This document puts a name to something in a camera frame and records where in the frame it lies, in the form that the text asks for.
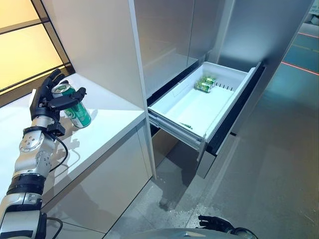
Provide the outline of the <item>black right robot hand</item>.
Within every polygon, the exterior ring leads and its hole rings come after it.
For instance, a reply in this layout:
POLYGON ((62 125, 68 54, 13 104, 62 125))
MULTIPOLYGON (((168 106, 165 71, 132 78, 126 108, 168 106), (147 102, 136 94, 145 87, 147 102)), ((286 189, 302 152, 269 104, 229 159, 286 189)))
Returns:
POLYGON ((200 215, 198 216, 198 219, 200 220, 199 225, 202 229, 214 230, 228 234, 233 234, 233 230, 235 229, 229 221, 220 217, 200 215))

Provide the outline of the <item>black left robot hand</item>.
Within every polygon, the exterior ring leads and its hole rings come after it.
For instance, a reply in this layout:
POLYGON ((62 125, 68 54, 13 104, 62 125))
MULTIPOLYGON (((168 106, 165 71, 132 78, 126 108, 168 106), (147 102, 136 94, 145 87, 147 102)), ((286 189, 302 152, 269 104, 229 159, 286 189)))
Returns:
POLYGON ((59 121, 59 112, 80 103, 86 95, 84 87, 79 88, 76 92, 53 97, 52 89, 65 78, 60 69, 55 69, 35 91, 31 106, 29 107, 31 120, 39 116, 46 116, 59 121))

